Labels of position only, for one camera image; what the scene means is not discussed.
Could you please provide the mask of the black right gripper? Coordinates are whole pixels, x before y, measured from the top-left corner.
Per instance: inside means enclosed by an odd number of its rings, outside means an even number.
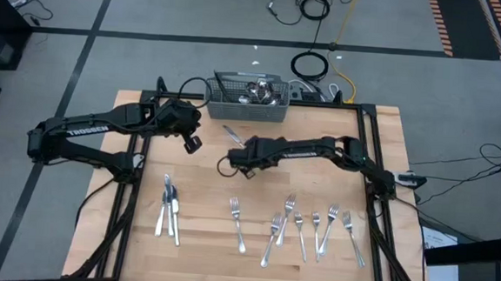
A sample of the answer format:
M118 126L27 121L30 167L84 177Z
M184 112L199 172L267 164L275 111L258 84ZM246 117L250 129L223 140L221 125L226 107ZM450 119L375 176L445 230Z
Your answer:
M271 138L254 136L245 142L243 149L229 149L228 162L235 167L269 168L271 145Z

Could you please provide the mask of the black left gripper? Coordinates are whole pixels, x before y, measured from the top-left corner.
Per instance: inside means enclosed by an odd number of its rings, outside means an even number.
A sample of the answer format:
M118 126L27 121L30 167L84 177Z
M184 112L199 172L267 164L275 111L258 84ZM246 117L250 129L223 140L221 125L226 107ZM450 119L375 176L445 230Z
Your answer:
M200 126L202 113L190 102L171 98L160 105L159 136L182 136L184 148L195 153L202 145L199 137L191 137Z

